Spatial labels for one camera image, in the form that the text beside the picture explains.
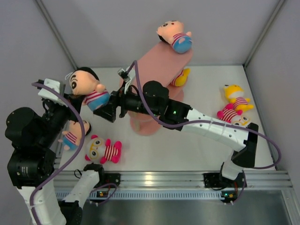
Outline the boy plush blue pants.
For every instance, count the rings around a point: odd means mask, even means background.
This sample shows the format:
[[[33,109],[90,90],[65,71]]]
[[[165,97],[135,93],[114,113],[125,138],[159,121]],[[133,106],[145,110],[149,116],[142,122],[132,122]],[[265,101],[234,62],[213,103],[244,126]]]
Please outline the boy plush blue pants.
[[[67,74],[65,79],[72,91],[68,99],[77,110],[86,105],[91,111],[95,111],[108,103],[110,93],[90,67],[80,67]]]

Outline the boy plush black hair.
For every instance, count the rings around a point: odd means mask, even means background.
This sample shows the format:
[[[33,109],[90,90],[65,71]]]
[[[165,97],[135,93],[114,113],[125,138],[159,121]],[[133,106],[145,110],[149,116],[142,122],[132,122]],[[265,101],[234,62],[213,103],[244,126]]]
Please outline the boy plush black hair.
[[[62,132],[63,137],[58,140],[63,145],[64,150],[77,150],[82,139],[81,126],[79,122],[70,120],[68,129]]]

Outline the yellow plush toy striped shirt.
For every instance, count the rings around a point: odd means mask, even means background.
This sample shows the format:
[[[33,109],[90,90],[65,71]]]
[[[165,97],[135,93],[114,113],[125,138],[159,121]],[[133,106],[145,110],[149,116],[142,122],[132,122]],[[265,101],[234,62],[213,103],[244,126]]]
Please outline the yellow plush toy striped shirt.
[[[172,86],[175,86],[175,87],[181,87],[183,86],[187,79],[188,79],[188,76],[190,74],[190,68],[185,68],[183,69],[171,82],[171,85]]]

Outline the yellow cat plush striped shirt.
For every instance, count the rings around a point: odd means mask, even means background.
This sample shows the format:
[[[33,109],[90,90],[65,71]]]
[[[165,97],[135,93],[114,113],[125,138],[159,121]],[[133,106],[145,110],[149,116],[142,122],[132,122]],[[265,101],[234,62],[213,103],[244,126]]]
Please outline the yellow cat plush striped shirt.
[[[254,109],[254,105],[250,104],[250,98],[244,97],[244,90],[239,85],[225,84],[223,90],[225,98],[229,103],[233,104],[235,111],[242,110],[246,112]]]

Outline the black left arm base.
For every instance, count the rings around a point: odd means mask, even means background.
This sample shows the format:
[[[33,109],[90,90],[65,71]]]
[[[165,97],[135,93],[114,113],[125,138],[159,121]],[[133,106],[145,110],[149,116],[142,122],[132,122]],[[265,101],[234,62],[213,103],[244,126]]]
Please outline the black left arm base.
[[[99,182],[94,186],[94,188],[98,188],[108,183],[113,183],[116,186],[119,186],[120,179],[121,179],[120,173],[102,173],[99,175]]]

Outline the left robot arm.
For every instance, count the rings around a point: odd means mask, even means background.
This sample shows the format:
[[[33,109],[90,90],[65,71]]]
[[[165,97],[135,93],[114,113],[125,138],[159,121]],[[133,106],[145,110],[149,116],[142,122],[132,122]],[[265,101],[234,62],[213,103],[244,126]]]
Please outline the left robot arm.
[[[5,136],[14,147],[7,170],[36,225],[79,225],[92,189],[106,181],[103,167],[89,164],[71,193],[57,200],[53,184],[56,154],[50,147],[70,115],[79,115],[69,101],[64,103],[50,103],[42,117],[31,108],[18,108],[6,121]]]

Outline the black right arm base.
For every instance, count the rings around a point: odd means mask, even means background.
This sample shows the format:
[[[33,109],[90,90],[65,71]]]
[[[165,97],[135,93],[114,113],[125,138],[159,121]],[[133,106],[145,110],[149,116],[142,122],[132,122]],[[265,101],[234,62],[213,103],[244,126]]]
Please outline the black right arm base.
[[[208,172],[203,174],[204,186],[212,189],[224,188],[241,188],[243,187],[245,178],[240,172],[235,180],[222,177],[219,172]]]

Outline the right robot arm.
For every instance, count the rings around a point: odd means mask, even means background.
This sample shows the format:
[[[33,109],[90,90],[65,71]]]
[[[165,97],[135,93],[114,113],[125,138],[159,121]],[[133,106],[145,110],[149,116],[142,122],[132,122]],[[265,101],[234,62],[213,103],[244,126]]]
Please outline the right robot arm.
[[[221,165],[218,175],[219,182],[224,186],[234,183],[243,169],[255,166],[257,124],[236,126],[202,114],[190,105],[171,99],[169,90],[157,81],[145,83],[137,94],[121,86],[111,93],[108,103],[94,114],[113,123],[118,107],[120,118],[127,112],[150,115],[167,129],[198,134],[230,147],[232,154]]]

